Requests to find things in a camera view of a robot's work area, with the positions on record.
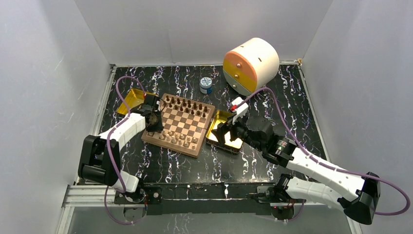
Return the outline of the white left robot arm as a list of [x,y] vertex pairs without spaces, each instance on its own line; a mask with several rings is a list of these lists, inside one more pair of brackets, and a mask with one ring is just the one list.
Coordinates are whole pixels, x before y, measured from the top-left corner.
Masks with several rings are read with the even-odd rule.
[[166,105],[166,101],[159,96],[146,94],[143,103],[129,109],[119,123],[97,136],[86,136],[78,176],[127,193],[127,197],[134,203],[143,201],[146,195],[143,183],[138,177],[121,170],[120,151],[143,131],[161,132],[162,110]]

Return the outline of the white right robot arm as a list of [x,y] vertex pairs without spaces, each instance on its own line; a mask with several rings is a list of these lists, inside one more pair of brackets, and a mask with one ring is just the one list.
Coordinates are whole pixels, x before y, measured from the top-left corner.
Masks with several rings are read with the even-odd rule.
[[226,137],[231,141],[240,139],[261,152],[268,162],[314,179],[310,182],[282,174],[274,187],[258,187],[248,198],[261,203],[313,201],[343,211],[361,224],[372,223],[380,197],[379,182],[372,179],[374,173],[349,175],[322,158],[304,154],[293,140],[276,134],[263,117],[230,117],[211,133],[221,146],[228,142]]

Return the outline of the gold tin with white pieces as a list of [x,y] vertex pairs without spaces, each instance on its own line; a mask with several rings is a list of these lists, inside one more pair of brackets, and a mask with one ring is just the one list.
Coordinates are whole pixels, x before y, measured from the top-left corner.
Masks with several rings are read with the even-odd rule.
[[[142,90],[132,88],[124,98],[130,109],[142,104],[144,102],[144,94]],[[127,108],[124,103],[121,103],[119,108],[116,111],[119,115],[126,115]]]

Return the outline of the row of dark chess pieces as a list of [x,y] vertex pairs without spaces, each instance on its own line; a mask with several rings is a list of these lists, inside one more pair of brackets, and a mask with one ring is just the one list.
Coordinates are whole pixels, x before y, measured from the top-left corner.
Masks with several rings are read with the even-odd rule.
[[207,118],[213,112],[212,108],[205,103],[171,94],[164,94],[162,100],[165,101],[161,108],[162,117],[166,119]]

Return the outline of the wooden chess board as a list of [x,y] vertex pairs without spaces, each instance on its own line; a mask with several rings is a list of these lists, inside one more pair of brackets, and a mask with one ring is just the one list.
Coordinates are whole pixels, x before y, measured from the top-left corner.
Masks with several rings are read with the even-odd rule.
[[[168,131],[173,131],[173,136],[175,132],[179,134],[184,134],[185,139],[177,138],[177,143],[173,144],[170,142],[166,142],[164,140],[160,140],[159,136],[162,132],[154,132],[153,136],[149,136],[146,130],[143,132],[141,139],[145,143],[153,144],[159,147],[167,148],[178,153],[182,153],[184,155],[197,158],[199,156],[201,147],[203,145],[204,138],[206,136],[207,129],[211,122],[213,115],[215,114],[215,106],[207,104],[209,107],[212,108],[213,112],[207,118],[198,118],[198,117],[188,117],[188,118],[179,118],[179,119],[166,119],[162,117],[163,129]],[[187,137],[191,137],[191,142],[189,142],[189,147],[186,148],[183,146],[184,142],[186,141]],[[198,138],[198,142],[196,150],[191,149],[192,138]]]

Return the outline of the empty gold square tin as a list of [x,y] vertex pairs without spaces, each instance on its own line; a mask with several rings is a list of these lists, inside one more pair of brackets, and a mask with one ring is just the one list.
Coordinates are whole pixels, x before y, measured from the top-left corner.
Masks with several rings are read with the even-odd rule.
[[232,154],[238,154],[242,148],[243,141],[239,138],[231,141],[229,128],[226,122],[232,114],[226,111],[217,110],[206,133],[206,144],[215,146]]

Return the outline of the small blue white jar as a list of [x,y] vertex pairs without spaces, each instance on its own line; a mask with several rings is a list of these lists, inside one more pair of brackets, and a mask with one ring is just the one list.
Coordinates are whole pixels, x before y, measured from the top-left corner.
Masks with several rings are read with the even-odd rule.
[[203,77],[200,79],[200,91],[203,94],[210,94],[212,90],[212,79]]

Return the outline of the round pastel drawer cabinet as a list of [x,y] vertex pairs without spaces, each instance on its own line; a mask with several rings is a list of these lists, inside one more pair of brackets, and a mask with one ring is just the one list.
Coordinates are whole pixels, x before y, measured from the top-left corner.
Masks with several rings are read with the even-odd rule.
[[225,54],[223,73],[237,93],[249,96],[276,76],[279,65],[279,55],[270,43],[251,38]]

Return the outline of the aluminium front rail frame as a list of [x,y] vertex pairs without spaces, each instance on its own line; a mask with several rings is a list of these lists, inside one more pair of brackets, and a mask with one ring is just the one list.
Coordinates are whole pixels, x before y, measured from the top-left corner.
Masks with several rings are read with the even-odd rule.
[[255,183],[155,184],[149,206],[104,186],[69,186],[59,234],[359,234],[361,227],[325,205],[259,204]]

